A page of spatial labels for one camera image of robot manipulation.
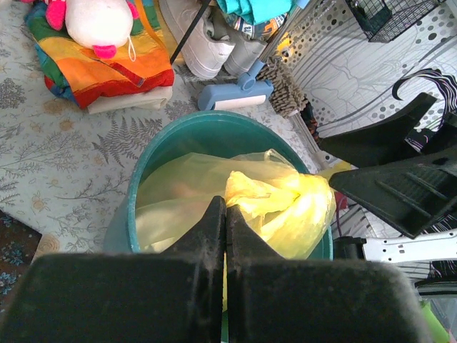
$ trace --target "white sneaker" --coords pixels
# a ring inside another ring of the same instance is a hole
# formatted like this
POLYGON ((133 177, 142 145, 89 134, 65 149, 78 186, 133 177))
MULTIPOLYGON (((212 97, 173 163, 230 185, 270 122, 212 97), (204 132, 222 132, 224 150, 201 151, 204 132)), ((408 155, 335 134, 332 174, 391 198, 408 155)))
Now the white sneaker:
MULTIPOLYGON (((159 0, 160 10, 171 33, 179 43, 201 5, 197 0, 159 0)), ((202 79, 212 79, 221 70, 235 47, 230 41, 215 41, 207 33, 210 9, 199 20, 181 50, 192 74, 202 79)))
POLYGON ((224 64, 224 68, 230 75, 240 76, 251 68, 267 43, 265 41, 249 40, 242 32, 232 28, 228 28, 227 33, 230 36, 230 40, 235 43, 235 49, 224 64))

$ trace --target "black cable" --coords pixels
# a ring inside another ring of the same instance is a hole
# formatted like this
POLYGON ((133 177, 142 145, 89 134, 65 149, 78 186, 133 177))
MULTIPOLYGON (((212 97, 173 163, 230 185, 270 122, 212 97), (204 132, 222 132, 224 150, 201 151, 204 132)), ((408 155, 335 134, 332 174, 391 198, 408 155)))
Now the black cable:
POLYGON ((336 204, 336 228, 338 229, 338 233, 340 234, 340 237, 343 236, 343 232, 341 231, 341 224, 340 224, 340 207, 345 198, 346 197, 342 197, 340 199, 340 201, 336 204))
POLYGON ((199 20, 203 16, 203 14, 205 13, 205 10, 208 8, 210 2, 211 2, 211 0, 202 0, 202 4, 201 4, 199 11, 195 15, 194 20, 189 25, 189 28, 187 29, 186 33, 184 34, 182 40, 179 42, 178 46, 176 47, 176 50, 174 51, 173 56, 171 56, 170 64, 173 64, 176 57, 178 57, 179 53, 183 49, 184 44, 187 42, 187 39, 191 35, 192 31, 195 29, 195 26, 197 25, 197 23, 199 22, 199 20))

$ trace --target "patterned floor mat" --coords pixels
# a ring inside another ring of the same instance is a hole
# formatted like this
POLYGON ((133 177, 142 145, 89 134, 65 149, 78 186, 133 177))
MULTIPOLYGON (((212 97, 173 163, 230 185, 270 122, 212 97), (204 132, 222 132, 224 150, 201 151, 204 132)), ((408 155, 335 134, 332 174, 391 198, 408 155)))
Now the patterned floor mat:
POLYGON ((40 239, 41 234, 0 211, 0 319, 40 239))

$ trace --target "white plush toy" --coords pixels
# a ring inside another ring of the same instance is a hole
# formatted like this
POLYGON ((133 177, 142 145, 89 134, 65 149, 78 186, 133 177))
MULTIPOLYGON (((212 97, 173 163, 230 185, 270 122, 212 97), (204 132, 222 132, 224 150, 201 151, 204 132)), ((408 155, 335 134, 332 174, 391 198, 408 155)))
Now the white plush toy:
POLYGON ((46 20, 55 30, 65 21, 70 37, 79 45, 93 49, 100 59, 112 59, 117 48, 130 39, 136 7, 126 0, 44 0, 46 20))

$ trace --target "yellow plastic bag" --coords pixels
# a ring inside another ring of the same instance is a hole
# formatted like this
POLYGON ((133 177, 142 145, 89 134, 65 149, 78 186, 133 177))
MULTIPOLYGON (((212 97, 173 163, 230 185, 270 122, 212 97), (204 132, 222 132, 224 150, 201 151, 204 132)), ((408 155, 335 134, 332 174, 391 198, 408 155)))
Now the yellow plastic bag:
POLYGON ((192 153, 161 166, 140 185, 136 230, 141 249, 170 247, 216 195, 227 207, 239 205, 249 226, 285 258, 308 257, 335 212, 327 181, 299 174, 274 150, 233 159, 192 153))

